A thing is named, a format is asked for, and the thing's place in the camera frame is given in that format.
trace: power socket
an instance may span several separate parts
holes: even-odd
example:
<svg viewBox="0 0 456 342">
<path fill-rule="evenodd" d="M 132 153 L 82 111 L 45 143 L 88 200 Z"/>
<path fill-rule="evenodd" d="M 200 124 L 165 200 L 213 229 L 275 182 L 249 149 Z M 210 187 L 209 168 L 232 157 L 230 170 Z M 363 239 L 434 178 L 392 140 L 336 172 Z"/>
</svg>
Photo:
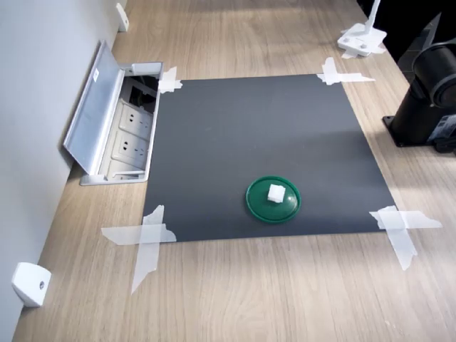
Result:
<svg viewBox="0 0 456 342">
<path fill-rule="evenodd" d="M 139 108 L 124 104 L 119 128 L 142 139 L 149 140 L 152 116 Z"/>
<path fill-rule="evenodd" d="M 119 130 L 115 137 L 113 159 L 145 170 L 147 142 L 133 134 Z"/>
</svg>

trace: white bracket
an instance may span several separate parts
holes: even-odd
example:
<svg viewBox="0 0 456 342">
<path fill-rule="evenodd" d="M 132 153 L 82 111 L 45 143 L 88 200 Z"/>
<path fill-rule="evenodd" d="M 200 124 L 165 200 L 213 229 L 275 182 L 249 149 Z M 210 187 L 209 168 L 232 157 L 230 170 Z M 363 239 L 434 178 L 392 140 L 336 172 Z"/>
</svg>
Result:
<svg viewBox="0 0 456 342">
<path fill-rule="evenodd" d="M 41 266 L 19 262 L 14 271 L 11 285 L 24 306 L 42 306 L 48 290 L 51 273 Z"/>
<path fill-rule="evenodd" d="M 126 12 L 124 11 L 122 5 L 119 3 L 115 5 L 115 9 L 119 15 L 119 32 L 127 32 L 130 22 L 128 21 Z"/>
<path fill-rule="evenodd" d="M 371 53 L 385 52 L 380 44 L 385 39 L 386 32 L 373 28 L 378 5 L 380 5 L 380 0 L 375 0 L 365 25 L 360 23 L 353 25 L 337 40 L 339 48 L 346 50 L 343 55 L 344 58 L 356 57 L 357 55 L 367 57 Z"/>
</svg>

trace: white cube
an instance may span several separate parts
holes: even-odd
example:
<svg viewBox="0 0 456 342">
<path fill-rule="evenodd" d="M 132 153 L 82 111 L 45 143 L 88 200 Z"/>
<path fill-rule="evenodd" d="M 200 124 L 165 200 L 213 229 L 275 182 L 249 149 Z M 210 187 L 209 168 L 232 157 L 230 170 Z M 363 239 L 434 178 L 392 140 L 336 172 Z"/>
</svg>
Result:
<svg viewBox="0 0 456 342">
<path fill-rule="evenodd" d="M 284 201 L 285 188 L 281 185 L 271 184 L 269 187 L 268 201 L 282 203 Z"/>
</svg>

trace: green plastic lid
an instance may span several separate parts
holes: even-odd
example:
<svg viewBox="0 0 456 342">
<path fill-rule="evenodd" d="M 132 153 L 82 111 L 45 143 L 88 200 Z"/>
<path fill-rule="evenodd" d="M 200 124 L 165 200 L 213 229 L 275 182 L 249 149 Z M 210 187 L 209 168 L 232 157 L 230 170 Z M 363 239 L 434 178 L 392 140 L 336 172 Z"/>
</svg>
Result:
<svg viewBox="0 0 456 342">
<path fill-rule="evenodd" d="M 285 188 L 284 201 L 275 203 L 268 200 L 271 184 Z M 301 207 L 301 195 L 289 180 L 278 176 L 266 176 L 255 180 L 247 188 L 245 200 L 250 212 L 263 222 L 282 223 L 291 219 Z"/>
</svg>

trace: desk surface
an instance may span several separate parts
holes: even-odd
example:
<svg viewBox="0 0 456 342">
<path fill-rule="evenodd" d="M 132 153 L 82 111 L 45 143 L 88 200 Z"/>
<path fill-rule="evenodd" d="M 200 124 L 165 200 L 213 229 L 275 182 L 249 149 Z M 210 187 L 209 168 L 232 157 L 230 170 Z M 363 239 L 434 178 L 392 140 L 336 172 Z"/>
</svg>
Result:
<svg viewBox="0 0 456 342">
<path fill-rule="evenodd" d="M 365 20 L 354 0 L 129 0 L 120 62 L 164 61 L 181 79 L 340 72 L 399 209 L 443 229 L 410 232 L 402 271 L 386 234 L 189 242 L 160 247 L 158 270 L 131 296 L 137 247 L 101 227 L 141 222 L 146 184 L 68 180 L 39 264 L 44 306 L 24 310 L 16 341 L 451 341 L 456 339 L 456 159 L 397 149 L 380 120 L 408 84 L 387 54 L 343 60 L 340 31 Z"/>
</svg>

